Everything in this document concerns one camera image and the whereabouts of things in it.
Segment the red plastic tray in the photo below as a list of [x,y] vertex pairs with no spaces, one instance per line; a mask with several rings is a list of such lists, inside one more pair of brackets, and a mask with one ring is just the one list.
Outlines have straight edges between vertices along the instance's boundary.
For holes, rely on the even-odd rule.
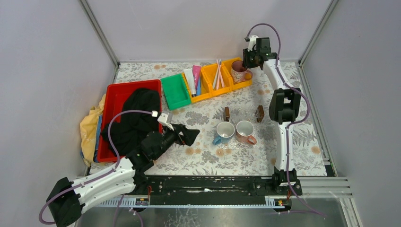
[[[109,123],[114,116],[122,111],[122,105],[127,101],[128,97],[138,88],[148,88],[159,92],[161,99],[161,84],[160,80],[145,80],[139,82],[111,84],[107,87],[105,108],[103,110],[102,130],[107,123]],[[162,132],[162,126],[159,124],[159,132]],[[99,162],[116,162],[117,157],[109,149],[109,144],[104,141],[102,137],[99,140],[99,150],[97,151],[97,160]]]

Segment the floral pattern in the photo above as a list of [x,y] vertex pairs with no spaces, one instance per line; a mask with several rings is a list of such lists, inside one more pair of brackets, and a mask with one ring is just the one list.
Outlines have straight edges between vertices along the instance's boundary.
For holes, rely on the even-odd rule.
[[[116,83],[148,79],[161,79],[181,73],[192,65],[208,65],[208,62],[169,63],[122,63]],[[282,62],[282,69],[295,87],[301,87],[294,62]],[[253,84],[217,97],[173,110],[174,123],[199,129],[200,134],[191,147],[174,144],[164,153],[147,175],[271,175],[276,159],[276,135],[274,124],[268,117],[268,107],[273,88],[267,76],[259,69],[251,69]],[[162,96],[162,108],[168,110]],[[263,105],[265,117],[257,122],[256,108]],[[223,120],[224,107],[230,110],[230,122],[241,120],[254,125],[256,145],[239,143],[232,138],[228,144],[213,145],[216,126]],[[297,120],[306,115],[306,103],[301,101]],[[302,124],[294,126],[294,162],[298,175],[327,175],[320,153],[311,116]]]

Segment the gray wall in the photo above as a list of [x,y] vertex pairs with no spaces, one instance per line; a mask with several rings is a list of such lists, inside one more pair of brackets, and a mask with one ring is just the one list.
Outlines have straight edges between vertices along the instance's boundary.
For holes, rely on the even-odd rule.
[[113,65],[78,1],[9,0],[0,2],[0,70],[0,226],[43,226],[56,181],[84,169],[79,122]]
[[365,226],[399,226],[399,0],[340,1],[305,64],[315,105]]
[[[212,60],[242,56],[249,29],[274,25],[282,59],[298,59],[330,0],[89,0],[121,61]],[[255,35],[277,39],[267,27]]]

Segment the blue mug handle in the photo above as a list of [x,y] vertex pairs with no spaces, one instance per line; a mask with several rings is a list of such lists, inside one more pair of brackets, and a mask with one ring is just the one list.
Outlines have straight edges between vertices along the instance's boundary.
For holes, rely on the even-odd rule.
[[220,144],[221,143],[221,137],[220,136],[217,136],[214,140],[213,140],[213,145],[217,145],[217,144]]

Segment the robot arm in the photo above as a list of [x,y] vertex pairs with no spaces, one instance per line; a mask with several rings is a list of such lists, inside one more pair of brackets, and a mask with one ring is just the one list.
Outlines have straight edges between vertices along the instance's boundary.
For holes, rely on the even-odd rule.
[[298,117],[301,96],[293,90],[288,89],[285,85],[287,84],[292,87],[281,69],[280,60],[277,60],[277,54],[271,52],[269,38],[259,38],[256,35],[250,36],[248,48],[243,50],[243,54],[243,66],[245,68],[259,66],[269,78],[274,89],[273,98],[269,106],[269,117],[274,121],[277,139],[277,156],[272,176],[273,181],[276,187],[288,185],[285,172],[287,171],[287,161],[289,161],[288,171],[290,172],[290,182],[294,185],[296,183],[296,170],[293,152],[287,155],[287,144],[289,145],[289,150],[292,151],[293,128],[288,128],[288,125]]
[[164,133],[150,132],[140,145],[121,158],[118,166],[110,166],[72,182],[64,177],[56,183],[46,201],[59,196],[49,204],[57,227],[69,226],[90,208],[117,195],[130,192],[146,194],[148,182],[144,172],[153,166],[153,160],[174,143],[191,146],[200,132],[182,124],[170,124],[170,115],[166,113],[157,120],[163,125]]

